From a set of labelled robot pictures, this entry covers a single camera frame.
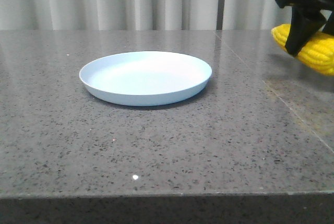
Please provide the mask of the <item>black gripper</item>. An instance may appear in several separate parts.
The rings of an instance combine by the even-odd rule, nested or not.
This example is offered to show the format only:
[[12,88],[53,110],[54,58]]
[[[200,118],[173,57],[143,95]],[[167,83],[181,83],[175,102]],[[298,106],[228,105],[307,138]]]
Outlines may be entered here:
[[[275,0],[280,8],[292,7],[291,26],[285,49],[297,56],[302,47],[325,24],[323,33],[334,36],[333,0]],[[332,11],[327,22],[320,10]]]

